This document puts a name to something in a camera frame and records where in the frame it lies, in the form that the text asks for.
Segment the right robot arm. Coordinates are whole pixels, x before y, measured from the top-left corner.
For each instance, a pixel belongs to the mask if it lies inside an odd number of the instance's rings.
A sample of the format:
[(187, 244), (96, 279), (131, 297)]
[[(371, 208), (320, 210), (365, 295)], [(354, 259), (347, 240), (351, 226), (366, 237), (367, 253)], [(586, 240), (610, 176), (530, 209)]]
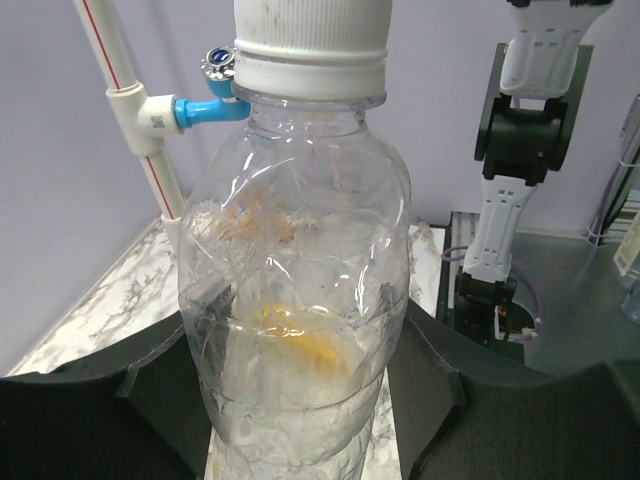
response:
[(474, 158), (479, 222), (456, 274), (454, 328), (495, 351), (511, 340), (511, 247), (525, 206), (568, 152), (593, 48), (582, 39), (610, 1), (512, 1), (513, 39), (495, 50)]

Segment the white PVC pipe frame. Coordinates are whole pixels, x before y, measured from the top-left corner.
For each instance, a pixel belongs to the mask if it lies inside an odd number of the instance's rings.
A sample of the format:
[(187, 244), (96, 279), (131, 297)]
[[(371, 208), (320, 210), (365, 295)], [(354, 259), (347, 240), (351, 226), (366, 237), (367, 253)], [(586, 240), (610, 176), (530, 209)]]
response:
[(150, 96), (137, 78), (109, 1), (74, 1), (107, 84), (106, 97), (131, 152), (140, 159), (173, 246), (178, 244), (185, 199), (164, 138), (182, 132), (173, 95)]

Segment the blue plastic faucet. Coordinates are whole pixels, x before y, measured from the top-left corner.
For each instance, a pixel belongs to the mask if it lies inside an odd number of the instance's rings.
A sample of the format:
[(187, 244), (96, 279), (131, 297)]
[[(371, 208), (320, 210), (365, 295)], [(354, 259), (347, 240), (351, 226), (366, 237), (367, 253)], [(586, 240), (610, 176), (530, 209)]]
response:
[(173, 113), (181, 130), (195, 125), (214, 122), (235, 122), (250, 115), (251, 106), (232, 91), (235, 76), (236, 49), (217, 47), (208, 51), (200, 63), (200, 71), (214, 96), (213, 100), (196, 102), (177, 99)]

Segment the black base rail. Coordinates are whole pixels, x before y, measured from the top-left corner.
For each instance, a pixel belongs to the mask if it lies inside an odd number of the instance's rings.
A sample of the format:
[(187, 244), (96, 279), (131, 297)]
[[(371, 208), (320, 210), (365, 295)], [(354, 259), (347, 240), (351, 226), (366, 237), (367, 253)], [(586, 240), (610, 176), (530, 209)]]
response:
[(474, 158), (483, 165), (483, 206), (458, 259), (452, 326), (495, 353), (523, 360), (521, 344), (535, 337), (541, 320), (513, 300), (512, 242), (530, 197), (564, 162), (593, 48), (579, 46), (568, 91), (541, 110), (517, 107), (501, 91), (507, 49), (504, 43), (496, 48), (480, 119)]

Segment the small clear bottle white cap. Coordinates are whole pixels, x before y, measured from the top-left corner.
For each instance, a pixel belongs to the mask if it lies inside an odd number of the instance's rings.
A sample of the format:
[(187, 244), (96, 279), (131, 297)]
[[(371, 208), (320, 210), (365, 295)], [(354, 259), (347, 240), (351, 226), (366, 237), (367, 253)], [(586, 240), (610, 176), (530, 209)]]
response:
[(357, 479), (408, 304), (408, 173), (367, 126), (384, 94), (245, 97), (177, 253), (212, 475)]

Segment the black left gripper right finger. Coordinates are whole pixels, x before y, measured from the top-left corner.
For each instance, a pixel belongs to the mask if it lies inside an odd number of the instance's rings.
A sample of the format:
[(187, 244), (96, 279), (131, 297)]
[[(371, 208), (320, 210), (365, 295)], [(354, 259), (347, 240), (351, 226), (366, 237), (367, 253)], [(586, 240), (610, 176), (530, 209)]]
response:
[(410, 302), (389, 364), (405, 479), (635, 479), (639, 365), (554, 377)]

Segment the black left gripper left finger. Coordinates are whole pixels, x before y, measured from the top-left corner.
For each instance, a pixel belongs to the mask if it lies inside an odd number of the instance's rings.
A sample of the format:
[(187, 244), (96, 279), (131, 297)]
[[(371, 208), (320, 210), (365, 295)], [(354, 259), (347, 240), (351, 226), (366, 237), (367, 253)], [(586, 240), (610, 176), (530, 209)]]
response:
[(201, 479), (210, 433), (178, 313), (1, 381), (4, 479)]

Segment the white ribbed bottle cap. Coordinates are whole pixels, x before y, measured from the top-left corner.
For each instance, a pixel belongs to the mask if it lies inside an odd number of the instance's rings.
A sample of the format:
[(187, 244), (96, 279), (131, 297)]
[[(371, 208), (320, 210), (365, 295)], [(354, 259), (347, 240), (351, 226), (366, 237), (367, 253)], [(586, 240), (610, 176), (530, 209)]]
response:
[(236, 0), (234, 80), (309, 102), (386, 94), (390, 0)]

